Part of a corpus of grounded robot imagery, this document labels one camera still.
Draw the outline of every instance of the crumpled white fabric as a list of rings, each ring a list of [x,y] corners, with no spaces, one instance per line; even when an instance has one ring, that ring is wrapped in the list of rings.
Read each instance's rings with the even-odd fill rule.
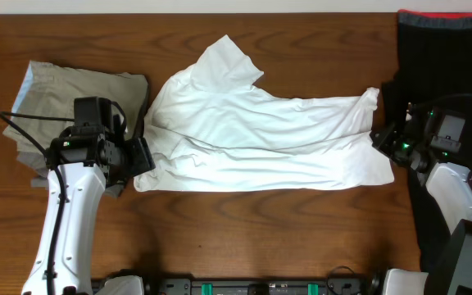
[[[371,147],[379,90],[360,97],[275,98],[252,86],[263,75],[224,36],[172,76],[145,117],[157,168],[138,191],[344,189],[394,181]]]

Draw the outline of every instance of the wood grain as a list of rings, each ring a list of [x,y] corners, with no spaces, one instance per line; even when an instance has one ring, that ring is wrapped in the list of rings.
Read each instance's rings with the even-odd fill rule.
[[[394,14],[0,16],[0,109],[29,60],[144,74],[152,97],[227,34],[275,96],[358,95],[397,69]],[[382,107],[374,124],[384,122]],[[0,122],[0,294],[19,293],[39,245],[47,194],[16,162]],[[406,172],[344,191],[136,193],[103,198],[93,277],[135,267],[198,278],[319,277],[338,265],[419,269]]]

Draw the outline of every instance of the red trim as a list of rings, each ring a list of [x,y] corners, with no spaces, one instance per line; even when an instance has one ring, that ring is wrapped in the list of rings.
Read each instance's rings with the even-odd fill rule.
[[[429,18],[445,18],[445,19],[460,19],[460,18],[465,18],[465,17],[472,17],[472,12],[417,12],[417,11],[408,11],[406,9],[401,9],[398,11],[398,13],[411,13],[417,16],[425,16]]]

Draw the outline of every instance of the green strip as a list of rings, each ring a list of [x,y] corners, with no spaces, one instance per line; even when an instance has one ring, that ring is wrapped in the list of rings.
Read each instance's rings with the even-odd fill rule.
[[[212,295],[212,284],[202,285],[202,295]]]
[[[309,284],[309,295],[318,295],[318,284]]]

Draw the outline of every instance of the black fabric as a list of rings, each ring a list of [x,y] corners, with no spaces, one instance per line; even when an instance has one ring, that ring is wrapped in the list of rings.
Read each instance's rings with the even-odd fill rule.
[[[472,93],[472,18],[431,19],[412,13],[398,15],[399,70],[382,85],[386,122],[402,130],[408,102],[432,102],[440,97]],[[465,115],[462,147],[456,157],[472,169],[472,99],[449,99],[443,107]],[[415,217],[423,271],[431,270],[449,238],[442,213],[410,172],[409,193]]]

